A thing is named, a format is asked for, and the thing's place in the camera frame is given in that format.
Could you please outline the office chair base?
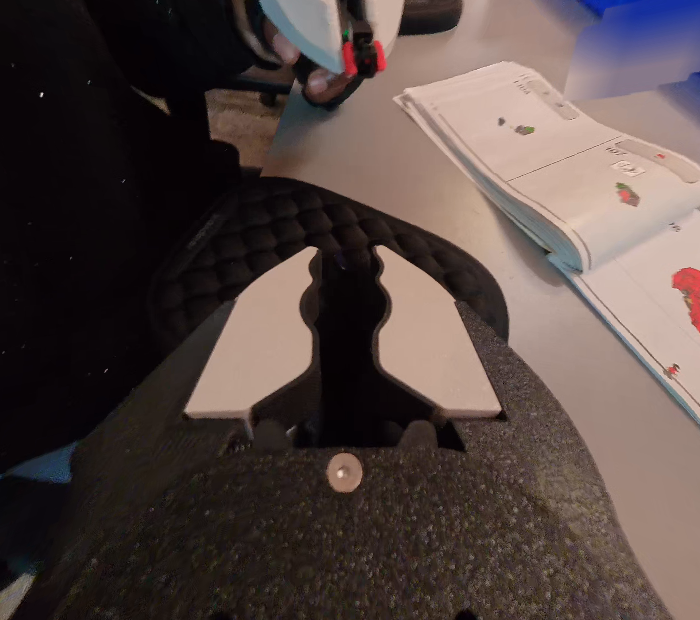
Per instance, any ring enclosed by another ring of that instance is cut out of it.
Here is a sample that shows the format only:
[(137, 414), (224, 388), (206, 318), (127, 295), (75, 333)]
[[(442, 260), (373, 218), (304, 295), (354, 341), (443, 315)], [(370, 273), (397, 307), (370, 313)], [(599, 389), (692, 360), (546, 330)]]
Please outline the office chair base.
[(295, 82), (289, 68), (267, 71), (252, 67), (220, 85), (222, 90), (252, 92), (259, 95), (260, 103), (267, 108), (275, 108), (280, 97), (287, 97)]

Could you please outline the black quilted wrist rest pad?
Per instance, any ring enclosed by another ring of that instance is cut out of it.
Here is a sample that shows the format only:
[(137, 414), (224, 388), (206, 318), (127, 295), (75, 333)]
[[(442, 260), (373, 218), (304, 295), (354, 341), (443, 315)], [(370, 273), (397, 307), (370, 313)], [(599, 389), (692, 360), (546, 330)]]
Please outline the black quilted wrist rest pad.
[(155, 344), (170, 354), (222, 304), (308, 246), (360, 269), (377, 245), (424, 271), (508, 342), (503, 291), (462, 248), (325, 188), (258, 177), (217, 201), (156, 271), (147, 300)]

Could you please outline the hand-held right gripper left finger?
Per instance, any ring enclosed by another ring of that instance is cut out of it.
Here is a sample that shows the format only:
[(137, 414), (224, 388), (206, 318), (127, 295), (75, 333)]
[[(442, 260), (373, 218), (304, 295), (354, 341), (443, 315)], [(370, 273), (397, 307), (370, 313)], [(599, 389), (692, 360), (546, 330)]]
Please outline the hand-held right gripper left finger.
[(254, 408), (310, 372), (314, 319), (302, 300), (314, 285), (309, 246), (250, 284), (234, 301), (185, 406), (191, 419), (238, 419), (253, 427)]

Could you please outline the person's left hand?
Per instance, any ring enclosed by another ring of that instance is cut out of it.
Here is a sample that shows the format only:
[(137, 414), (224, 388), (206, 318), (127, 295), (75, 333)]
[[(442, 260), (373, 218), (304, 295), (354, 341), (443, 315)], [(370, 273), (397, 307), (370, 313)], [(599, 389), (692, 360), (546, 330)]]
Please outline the person's left hand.
[[(259, 0), (232, 0), (235, 28), (253, 58), (262, 67), (299, 68), (302, 52), (269, 20)], [(355, 90), (355, 77), (333, 73), (313, 62), (304, 64), (303, 95), (309, 104), (333, 109)]]

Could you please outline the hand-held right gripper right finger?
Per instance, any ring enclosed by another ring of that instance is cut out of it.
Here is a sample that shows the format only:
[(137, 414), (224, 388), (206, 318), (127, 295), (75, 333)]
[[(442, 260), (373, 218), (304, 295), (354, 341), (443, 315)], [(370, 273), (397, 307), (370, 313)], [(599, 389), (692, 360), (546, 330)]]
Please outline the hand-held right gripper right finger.
[(376, 363), (388, 378), (446, 418), (495, 418), (502, 406), (455, 299), (433, 277), (385, 246), (373, 249), (387, 302)]

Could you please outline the lego instruction booklet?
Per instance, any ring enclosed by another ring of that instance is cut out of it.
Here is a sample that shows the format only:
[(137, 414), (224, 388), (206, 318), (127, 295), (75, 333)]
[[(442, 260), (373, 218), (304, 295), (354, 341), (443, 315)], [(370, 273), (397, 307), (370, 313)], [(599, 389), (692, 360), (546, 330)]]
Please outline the lego instruction booklet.
[(500, 62), (395, 102), (699, 422), (699, 166)]

